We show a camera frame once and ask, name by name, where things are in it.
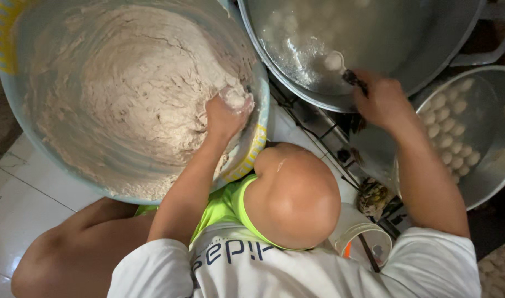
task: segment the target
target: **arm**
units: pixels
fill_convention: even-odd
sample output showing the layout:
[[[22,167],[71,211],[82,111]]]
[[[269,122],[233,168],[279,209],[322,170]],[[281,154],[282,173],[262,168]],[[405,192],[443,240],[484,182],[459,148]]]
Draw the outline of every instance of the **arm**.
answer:
[[[219,95],[206,104],[207,137],[164,196],[153,219],[148,242],[175,239],[188,247],[208,204],[217,162],[230,139],[244,126],[251,106],[251,99],[248,99],[241,111],[232,111]]]
[[[369,87],[369,98],[355,90],[361,115],[387,131],[398,146],[400,189],[410,217],[419,227],[469,238],[464,200],[400,83],[365,71],[357,75]]]

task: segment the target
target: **orange object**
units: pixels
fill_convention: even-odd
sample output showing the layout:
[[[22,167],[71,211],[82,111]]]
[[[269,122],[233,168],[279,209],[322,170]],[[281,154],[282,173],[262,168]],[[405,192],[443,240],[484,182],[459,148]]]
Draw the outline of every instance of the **orange object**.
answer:
[[[344,259],[349,259],[350,258],[350,247],[351,247],[351,241],[346,245],[346,248],[344,249],[344,254],[342,254],[342,257]]]

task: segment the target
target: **plastic container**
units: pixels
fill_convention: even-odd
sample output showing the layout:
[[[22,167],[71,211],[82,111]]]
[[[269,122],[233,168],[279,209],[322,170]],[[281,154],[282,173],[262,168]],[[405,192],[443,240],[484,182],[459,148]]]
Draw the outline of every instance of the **plastic container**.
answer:
[[[342,203],[337,227],[330,235],[329,240],[341,256],[349,256],[351,259],[358,261],[363,267],[371,270],[372,267],[359,240],[359,234],[362,234],[365,238],[378,266],[383,267],[392,250],[390,236],[378,225],[368,220],[355,206]]]
[[[93,177],[71,166],[69,162],[60,157],[49,142],[43,142],[44,133],[37,127],[37,117],[33,112],[30,112],[30,105],[37,105],[37,103],[31,103],[27,99],[27,93],[29,92],[27,83],[30,76],[27,75],[22,65],[23,61],[33,53],[33,45],[39,40],[37,38],[38,32],[41,31],[39,29],[43,28],[45,24],[59,22],[60,15],[70,9],[81,7],[85,3],[96,2],[92,0],[67,0],[63,2],[53,0],[0,1],[0,77],[4,91],[23,131],[34,146],[45,153],[57,166],[104,196],[132,204],[158,205],[161,200],[150,201],[144,198],[125,196],[121,193],[111,193],[107,185],[97,183]],[[236,7],[229,0],[192,0],[188,2],[174,0],[111,0],[103,2],[103,5],[106,5],[108,9],[128,4],[153,6],[181,14],[198,23],[209,34],[219,37],[220,43],[230,54],[244,50],[255,53],[245,32],[241,17]],[[49,36],[49,42],[57,42],[61,38],[72,38],[70,34],[71,32],[66,28],[60,27],[54,34]],[[237,46],[235,46],[236,40],[240,41]],[[264,148],[266,143],[270,100],[267,73],[260,59],[253,61],[251,67],[253,69],[253,79],[251,82],[245,82],[244,84],[250,87],[255,98],[256,107],[251,115],[249,125],[243,131],[238,146],[230,152],[232,162],[223,167],[218,177],[214,177],[213,191],[229,182],[242,178],[252,170],[257,154]],[[77,145],[79,137],[86,137],[84,135],[75,135],[74,132],[70,131],[70,125],[66,126],[66,135],[68,137],[57,140],[58,143],[62,142],[64,146],[74,146]],[[113,139],[108,139],[107,142],[109,146],[105,149],[112,151],[112,154],[109,154],[112,158],[103,161],[103,164],[111,173],[121,175],[122,182],[126,181],[128,183],[130,179],[139,179],[141,177],[143,179],[153,179],[160,173],[177,173],[178,171],[177,167],[164,166],[149,156],[142,156],[127,150],[125,147],[117,145]],[[93,152],[86,152],[86,154],[92,157]]]

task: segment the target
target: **hand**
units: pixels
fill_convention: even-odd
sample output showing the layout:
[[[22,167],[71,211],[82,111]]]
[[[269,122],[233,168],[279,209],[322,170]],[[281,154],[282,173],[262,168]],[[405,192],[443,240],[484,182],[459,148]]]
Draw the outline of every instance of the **hand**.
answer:
[[[354,90],[355,103],[363,118],[396,137],[406,127],[418,125],[420,121],[400,82],[369,71],[356,70],[354,73],[368,84],[368,98],[360,88]]]
[[[208,116],[207,131],[209,136],[229,142],[230,139],[245,127],[247,120],[254,108],[252,96],[245,96],[245,104],[242,108],[233,110],[221,98],[227,93],[229,87],[223,88],[220,92],[206,103],[206,113]]]

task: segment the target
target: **person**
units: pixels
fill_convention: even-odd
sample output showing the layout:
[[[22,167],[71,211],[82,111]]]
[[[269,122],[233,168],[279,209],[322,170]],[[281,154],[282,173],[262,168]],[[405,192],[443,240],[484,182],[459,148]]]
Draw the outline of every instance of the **person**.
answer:
[[[35,240],[15,270],[17,298],[480,297],[461,194],[398,81],[365,72],[362,116],[397,143],[403,203],[416,227],[380,273],[321,243],[340,195],[329,168],[291,144],[262,151],[256,174],[209,195],[212,176],[246,113],[215,97],[207,138],[156,212],[103,198]]]

